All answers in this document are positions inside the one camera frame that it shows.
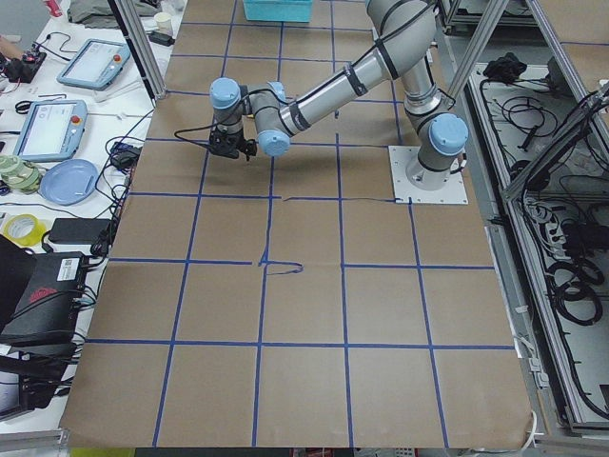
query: white table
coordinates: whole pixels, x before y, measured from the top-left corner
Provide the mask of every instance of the white table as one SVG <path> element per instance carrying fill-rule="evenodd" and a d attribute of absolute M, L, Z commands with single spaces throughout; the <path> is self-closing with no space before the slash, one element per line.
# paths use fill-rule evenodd
<path fill-rule="evenodd" d="M 68 7 L 69 0 L 62 2 L 62 9 L 64 11 L 66 11 Z M 174 33 L 177 33 L 182 21 L 182 13 L 172 10 L 168 10 L 168 12 L 174 12 L 172 15 L 172 22 Z M 143 24 L 146 30 L 152 30 L 154 28 L 154 20 L 152 18 L 143 18 Z M 125 42 L 122 32 L 118 29 L 86 29 L 82 25 L 71 24 L 65 14 L 61 18 L 51 18 L 42 30 L 38 41 L 44 41 L 47 35 L 53 31 L 61 31 L 71 36 L 71 40 L 65 46 L 68 50 L 78 50 L 89 38 L 98 38 L 121 43 Z M 52 50 L 59 51 L 59 47 L 64 39 L 65 37 L 62 37 L 61 35 L 53 35 L 50 42 L 47 42 L 45 46 Z M 161 71 L 164 72 L 164 70 L 167 69 L 167 63 L 169 56 L 171 55 L 171 47 L 163 47 L 156 44 L 151 44 L 151 46 L 157 63 L 159 63 Z M 104 148 L 107 140 L 112 137 L 121 137 L 125 135 L 142 116 L 153 109 L 153 104 L 148 98 L 139 71 L 132 58 L 129 59 L 122 73 L 107 91 L 99 93 L 95 93 L 92 90 L 67 87 L 59 84 L 56 81 L 56 76 L 65 64 L 65 61 L 49 53 L 43 66 L 32 81 L 32 84 L 20 85 L 15 91 L 0 95 L 0 109 L 3 111 L 0 115 L 0 130 L 21 130 L 23 127 L 26 116 L 17 114 L 14 108 L 14 105 L 19 101 L 45 100 L 44 98 L 38 98 L 38 95 L 54 93 L 64 93 L 68 99 L 84 100 L 88 106 L 88 120 L 80 147 L 74 154 L 74 158 L 86 159 L 93 163 L 96 168 L 101 170 L 108 159 Z M 9 85 L 5 90 L 10 90 L 13 87 L 14 85 Z M 112 94 L 124 87 L 134 89 L 124 91 L 124 93 L 119 95 L 110 96 L 106 101 L 98 101 L 100 96 L 105 96 L 108 93 Z M 146 138 L 149 117 L 144 120 L 130 136 L 142 139 Z M 0 140 L 6 142 L 3 154 L 11 154 L 17 142 L 17 137 L 14 135 L 0 135 Z M 46 169 L 49 169 L 54 165 L 56 164 L 41 164 L 41 166 Z M 126 179 L 125 174 L 116 169 L 107 170 L 106 177 L 113 186 L 124 183 Z M 100 180 L 98 187 L 104 193 L 109 192 L 109 186 L 104 180 Z M 7 205 L 8 202 L 24 206 Z M 25 195 L 18 192 L 12 192 L 7 196 L 0 197 L 0 212 L 5 212 L 8 216 L 5 218 L 5 224 L 11 216 L 29 213 L 45 222 L 48 228 L 50 228 L 54 219 L 58 217 L 69 217 L 67 214 L 60 212 L 61 210 L 69 211 L 79 217 L 94 217 L 107 208 L 109 204 L 109 199 L 97 191 L 93 192 L 93 194 L 83 202 L 68 207 L 62 207 L 47 202 L 38 193 Z M 103 215 L 103 217 L 109 216 L 109 211 Z M 84 253 L 89 254 L 89 246 L 79 247 L 63 245 L 57 246 L 56 248 L 57 250 L 63 251 L 82 250 Z M 37 252 L 43 252 L 40 245 L 37 245 L 33 249 Z M 87 284 L 94 289 L 97 289 L 97 286 L 99 285 L 104 266 L 105 265 L 88 274 Z M 92 309 L 81 311 L 76 325 L 76 330 L 78 332 L 87 334 L 92 312 Z M 67 370 L 66 377 L 70 377 L 75 370 L 75 366 L 70 366 Z M 0 422 L 0 433 L 56 429 L 66 406 L 66 401 L 67 397 L 54 398 L 45 409 L 36 409 L 35 411 L 17 418 Z"/>

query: blue tape grid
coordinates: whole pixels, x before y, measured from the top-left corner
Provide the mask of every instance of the blue tape grid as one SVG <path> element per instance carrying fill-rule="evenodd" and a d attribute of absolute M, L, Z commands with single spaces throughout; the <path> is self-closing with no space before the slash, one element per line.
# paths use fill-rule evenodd
<path fill-rule="evenodd" d="M 330 28 L 315 28 L 309 27 L 309 29 L 330 29 L 331 30 L 331 39 L 332 39 L 332 60 L 331 63 L 333 65 L 334 70 L 337 68 L 337 64 L 341 63 L 336 60 L 336 44 L 335 44 L 335 30 L 353 30 L 353 31 L 366 31 L 369 30 L 358 30 L 358 29 L 337 29 L 334 27 L 334 2 L 346 2 L 346 3 L 362 3 L 363 0 L 322 0 L 330 3 L 330 14 L 331 14 L 331 25 Z M 231 24 L 229 25 L 229 33 L 228 39 L 226 42 L 226 49 L 224 55 L 200 55 L 199 57 L 219 57 L 223 58 L 223 69 L 222 75 L 225 74 L 226 70 L 226 61 L 229 57 L 239 57 L 239 58 L 252 58 L 248 56 L 229 56 L 228 49 L 230 46 L 230 36 L 233 30 L 233 27 L 260 27 L 260 25 L 250 25 L 250 24 L 234 24 L 236 9 L 238 8 L 239 0 L 234 0 L 233 3 L 233 11 L 232 11 L 232 19 Z M 184 24 L 192 24 L 192 25 L 215 25 L 215 23 L 191 23 L 184 22 Z M 294 26 L 282 23 L 281 26 L 277 25 L 269 25 L 267 27 L 280 27 L 280 44 L 279 44 L 279 52 L 277 58 L 270 57 L 253 57 L 254 59 L 276 59 L 278 60 L 278 80 L 281 81 L 282 75 L 282 61 L 283 60 L 302 60 L 307 61 L 308 59 L 291 59 L 282 56 L 283 46 L 284 46 L 284 36 L 285 30 L 294 29 L 294 28 L 306 28 L 306 26 Z M 184 55 L 184 54 L 174 54 L 181 55 L 187 57 L 197 57 L 194 55 Z M 206 96 L 207 93 L 203 92 L 189 92 L 189 91 L 179 91 L 174 90 L 175 93 L 183 93 L 188 95 L 201 95 Z M 395 122 L 396 122 L 396 130 L 398 133 L 398 139 L 400 143 L 402 143 L 402 135 L 401 135 L 401 122 L 398 105 L 401 104 L 401 101 L 397 100 L 396 97 L 396 89 L 395 86 L 392 85 L 392 94 L 393 100 L 391 101 L 380 101 L 380 100 L 365 100 L 360 101 L 360 103 L 391 103 L 394 106 L 395 112 Z M 148 138 L 149 141 L 178 141 L 174 138 Z M 336 164 L 337 164 L 337 179 L 338 179 L 338 197 L 290 197 L 289 199 L 294 200 L 308 200 L 308 201 L 336 201 L 338 202 L 338 219 L 339 219 L 339 230 L 340 230 L 340 254 L 341 254 L 341 278 L 342 278 L 342 310 L 343 310 L 343 332 L 344 332 L 344 341 L 342 343 L 335 344 L 327 344 L 327 343 L 291 343 L 291 342 L 265 342 L 264 341 L 264 320 L 265 320 L 265 296 L 266 296 L 266 279 L 268 276 L 268 266 L 272 264 L 277 264 L 278 262 L 273 262 L 270 259 L 270 237 L 271 237 L 271 229 L 272 229 L 272 212 L 273 212 L 273 203 L 275 200 L 282 199 L 281 196 L 274 194 L 274 176 L 275 176 L 275 161 L 271 160 L 271 170 L 270 170 L 270 180 L 268 186 L 268 195 L 215 195 L 215 194 L 206 194 L 204 193 L 205 187 L 205 177 L 207 171 L 207 163 L 208 163 L 208 153 L 206 153 L 205 162 L 202 169 L 201 180 L 199 185 L 199 191 L 197 193 L 171 193 L 171 192 L 131 192 L 130 195 L 134 196 L 150 196 L 150 197 L 190 197 L 196 198 L 196 206 L 195 213 L 193 216 L 191 233 L 188 242 L 187 248 L 187 257 L 186 259 L 155 259 L 155 258 L 112 258 L 111 262 L 134 262 L 134 263 L 170 263 L 170 264 L 184 264 L 184 273 L 182 278 L 182 283 L 180 286 L 180 293 L 177 303 L 177 308 L 174 316 L 174 323 L 171 332 L 171 338 L 169 340 L 138 340 L 138 339 L 104 339 L 104 338 L 91 338 L 87 339 L 88 343 L 91 344 L 107 344 L 107 345 L 160 345 L 160 346 L 168 346 L 168 354 L 167 354 L 167 364 L 165 369 L 163 388 L 161 393 L 161 398 L 158 406 L 158 413 L 156 419 L 156 425 L 154 430 L 154 436 L 152 440 L 152 445 L 154 447 L 158 446 L 159 436 L 161 432 L 161 427 L 163 423 L 163 412 L 165 408 L 165 402 L 167 397 L 167 387 L 170 381 L 171 376 L 171 365 L 173 360 L 173 353 L 176 347 L 246 347 L 246 348 L 256 348 L 256 374 L 255 374 L 255 386 L 254 386 L 254 405 L 253 405 L 253 420 L 252 420 L 252 433 L 251 433 L 251 445 L 253 447 L 257 446 L 257 437 L 258 437 L 258 415 L 259 415 L 259 403 L 260 403 L 260 384 L 261 384 L 261 367 L 262 367 L 262 357 L 263 357 L 263 348 L 342 348 L 344 350 L 344 382 L 345 382 L 345 392 L 346 392 L 346 407 L 347 407 L 347 431 L 348 431 L 348 441 L 350 447 L 355 447 L 357 443 L 355 443 L 354 435 L 353 435 L 353 418 L 352 418 L 352 405 L 351 405 L 351 386 L 350 386 L 350 369 L 349 369 L 349 350 L 352 348 L 392 348 L 392 349 L 422 349 L 428 350 L 429 356 L 431 360 L 432 374 L 434 379 L 434 389 L 436 392 L 436 399 L 438 404 L 438 411 L 440 415 L 440 422 L 442 427 L 442 438 L 445 447 L 449 447 L 450 443 L 448 440 L 448 434 L 446 430 L 446 423 L 443 414 L 442 407 L 442 393 L 440 388 L 440 381 L 438 370 L 436 366 L 435 360 L 435 352 L 438 350 L 514 350 L 514 346 L 504 346 L 504 345 L 435 345 L 433 343 L 433 338 L 431 334 L 431 328 L 429 324 L 429 316 L 427 310 L 427 303 L 425 298 L 425 289 L 424 289 L 424 280 L 423 280 L 423 271 L 426 269 L 474 269 L 474 270 L 492 270 L 493 267 L 489 266 L 468 266 L 468 265 L 423 265 L 421 262 L 421 256 L 419 254 L 419 242 L 417 238 L 416 224 L 415 224 L 415 214 L 412 204 L 408 204 L 408 217 L 410 220 L 411 228 L 412 228 L 412 237 L 414 243 L 415 250 L 415 265 L 383 265 L 383 264 L 355 264 L 355 263 L 347 263 L 344 259 L 344 218 L 343 218 L 343 205 L 344 201 L 348 200 L 366 200 L 366 199 L 349 199 L 343 197 L 343 183 L 342 183 L 342 171 L 341 171 L 341 148 L 342 147 L 372 147 L 372 148 L 386 148 L 385 146 L 379 145 L 349 145 L 343 144 L 340 141 L 340 137 L 338 133 L 335 133 L 335 143 L 293 143 L 294 145 L 302 145 L 302 146 L 327 146 L 334 147 L 336 149 Z M 213 260 L 213 259 L 193 259 L 192 258 L 192 248 L 194 245 L 194 240 L 196 237 L 196 227 L 197 221 L 199 219 L 199 215 L 202 211 L 202 207 L 204 206 L 204 201 L 208 198 L 226 198 L 226 199 L 243 199 L 243 200 L 267 200 L 268 201 L 268 215 L 267 215 L 267 224 L 266 224 L 266 248 L 263 254 L 263 258 L 259 264 L 260 267 L 263 267 L 263 282 L 261 289 L 261 304 L 260 304 L 260 316 L 259 316 L 259 328 L 258 328 L 258 339 L 257 341 L 192 341 L 192 340 L 179 340 L 177 338 L 177 331 L 179 327 L 180 314 L 183 304 L 183 299 L 185 295 L 185 289 L 187 284 L 188 270 L 189 266 L 192 264 L 199 265 L 234 265 L 234 266 L 252 266 L 253 263 L 250 261 L 242 261 L 242 260 Z M 348 337 L 348 322 L 347 322 L 347 299 L 346 299 L 346 272 L 350 268 L 403 268 L 403 269 L 414 269 L 417 271 L 420 285 L 420 293 L 422 298 L 422 307 L 423 307 L 423 316 L 425 321 L 425 329 L 427 334 L 427 344 L 426 345 L 394 345 L 394 344 L 360 344 L 360 343 L 351 343 L 349 342 Z"/>

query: electronic device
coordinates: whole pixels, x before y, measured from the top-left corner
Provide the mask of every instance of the electronic device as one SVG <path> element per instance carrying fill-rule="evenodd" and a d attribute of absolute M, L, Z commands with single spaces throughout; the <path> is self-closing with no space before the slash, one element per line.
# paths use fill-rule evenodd
<path fill-rule="evenodd" d="M 21 300 L 29 279 L 34 273 L 36 259 L 26 254 L 21 248 L 0 235 L 0 253 L 2 263 L 0 264 L 0 329 L 14 313 L 17 303 Z"/>
<path fill-rule="evenodd" d="M 161 33 L 160 31 L 153 30 L 148 36 L 148 40 L 152 43 L 156 43 L 157 45 L 162 46 L 171 46 L 175 43 L 175 40 L 171 35 L 167 35 L 166 33 Z"/>
<path fill-rule="evenodd" d="M 129 169 L 140 160 L 142 148 L 116 141 L 110 148 L 110 164 L 117 169 Z"/>
<path fill-rule="evenodd" d="M 13 154 L 31 162 L 69 159 L 80 145 L 87 113 L 82 100 L 33 102 Z"/>
<path fill-rule="evenodd" d="M 0 356 L 0 420 L 47 407 L 55 396 L 76 345 L 21 347 Z"/>
<path fill-rule="evenodd" d="M 100 240 L 103 231 L 108 231 L 109 225 L 109 219 L 55 219 L 49 241 L 58 245 L 92 245 Z"/>
<path fill-rule="evenodd" d="M 82 252 L 29 255 L 11 245 L 0 235 L 0 258 L 3 259 L 0 263 L 0 278 L 3 278 L 0 338 L 18 337 L 23 344 L 32 346 L 70 341 L 69 332 L 74 330 L 78 317 L 74 299 L 82 295 L 87 277 L 83 268 L 85 255 Z M 12 272 L 18 268 L 18 275 Z M 11 276 L 19 279 L 18 287 L 11 288 L 11 283 L 4 280 Z"/>
<path fill-rule="evenodd" d="M 0 53 L 0 73 L 9 78 L 11 83 L 28 84 L 47 58 L 47 54 L 36 47 L 24 52 L 21 59 L 7 59 Z"/>
<path fill-rule="evenodd" d="M 103 90 L 121 72 L 131 56 L 127 44 L 89 39 L 57 76 L 66 86 Z"/>

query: tape roll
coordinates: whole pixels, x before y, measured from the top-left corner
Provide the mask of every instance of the tape roll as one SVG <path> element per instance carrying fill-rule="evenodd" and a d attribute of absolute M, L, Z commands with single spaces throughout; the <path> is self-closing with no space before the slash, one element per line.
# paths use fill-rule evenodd
<path fill-rule="evenodd" d="M 30 247 L 40 243 L 47 228 L 31 214 L 21 214 L 9 219 L 4 227 L 4 236 L 13 243 Z"/>

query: table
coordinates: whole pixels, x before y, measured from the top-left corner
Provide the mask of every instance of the table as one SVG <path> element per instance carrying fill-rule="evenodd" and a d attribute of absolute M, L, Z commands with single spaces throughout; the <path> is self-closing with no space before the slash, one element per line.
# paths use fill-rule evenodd
<path fill-rule="evenodd" d="M 69 0 L 65 0 L 61 4 L 64 11 L 69 7 Z M 174 30 L 178 30 L 182 21 L 182 13 L 172 14 Z M 143 19 L 146 28 L 150 28 L 154 24 L 151 18 Z M 71 24 L 68 22 L 66 15 L 61 18 L 51 18 L 43 31 L 40 34 L 39 41 L 43 41 L 46 36 L 54 31 L 61 31 L 71 36 L 71 40 L 66 45 L 69 50 L 77 50 L 88 38 L 106 39 L 109 41 L 125 42 L 122 33 L 119 30 L 92 30 L 86 29 L 84 26 Z M 59 44 L 63 41 L 63 37 L 54 36 L 47 46 L 52 50 L 56 50 Z M 167 61 L 170 56 L 170 48 L 151 44 L 152 49 L 157 57 L 157 62 L 167 69 Z M 147 96 L 146 90 L 140 79 L 139 72 L 133 60 L 131 59 L 122 73 L 118 76 L 115 82 L 105 92 L 95 94 L 92 90 L 72 88 L 60 85 L 55 77 L 66 63 L 57 57 L 49 54 L 47 60 L 39 70 L 32 84 L 20 85 L 20 87 L 8 94 L 0 95 L 0 109 L 3 111 L 0 115 L 0 123 L 3 129 L 20 130 L 23 126 L 25 116 L 17 114 L 14 110 L 15 103 L 21 100 L 36 100 L 38 95 L 50 93 L 64 93 L 68 99 L 81 99 L 88 106 L 88 122 L 86 131 L 81 141 L 80 147 L 74 158 L 86 159 L 93 163 L 98 169 L 101 169 L 107 161 L 107 155 L 104 151 L 104 144 L 111 137 L 119 139 L 125 135 L 136 123 L 138 123 L 144 115 L 154 109 L 153 104 Z M 110 97 L 106 101 L 98 101 L 100 97 L 114 93 L 117 89 L 124 87 L 133 87 L 134 90 L 126 91 L 116 96 Z M 14 88 L 14 85 L 9 85 L 8 90 Z M 132 132 L 131 136 L 136 138 L 145 138 L 149 126 L 149 118 L 141 122 L 139 126 Z M 2 140 L 7 143 L 3 153 L 11 153 L 16 144 L 15 136 L 4 136 Z M 42 164 L 45 168 L 50 168 L 55 164 Z M 109 193 L 110 186 L 120 185 L 125 182 L 126 176 L 124 173 L 109 169 L 105 173 L 108 182 L 101 180 L 99 190 L 104 193 Z M 103 213 L 104 217 L 109 217 L 109 212 L 104 212 L 110 201 L 101 192 L 94 192 L 89 198 L 83 202 L 69 207 L 61 207 L 53 203 L 45 201 L 39 194 L 32 195 L 11 193 L 8 196 L 0 197 L 0 211 L 7 215 L 18 215 L 22 213 L 30 213 L 42 220 L 48 228 L 52 225 L 52 221 L 57 217 L 69 217 L 61 211 L 69 211 L 79 217 L 95 217 Z M 81 249 L 84 253 L 89 254 L 88 246 L 55 246 L 57 250 L 74 250 Z M 33 247 L 37 252 L 43 252 L 40 245 Z M 104 266 L 92 271 L 88 275 L 87 284 L 93 288 L 97 288 L 103 275 Z M 85 310 L 79 314 L 76 328 L 79 332 L 86 334 L 90 323 L 92 310 Z M 70 367 L 67 371 L 67 376 L 73 374 L 75 367 Z M 11 419 L 0 423 L 0 433 L 15 433 L 15 432 L 30 432 L 55 429 L 59 425 L 59 420 L 63 414 L 66 398 L 55 398 L 52 400 L 49 407 L 45 409 L 37 409 L 23 416 Z"/>
<path fill-rule="evenodd" d="M 74 446 L 524 442 L 530 405 L 469 178 L 467 206 L 393 202 L 386 146 L 412 137 L 397 88 L 279 159 L 172 137 L 211 120 L 214 78 L 303 93 L 369 48 L 369 28 L 359 2 L 315 2 L 308 26 L 187 6 L 61 422 Z"/>

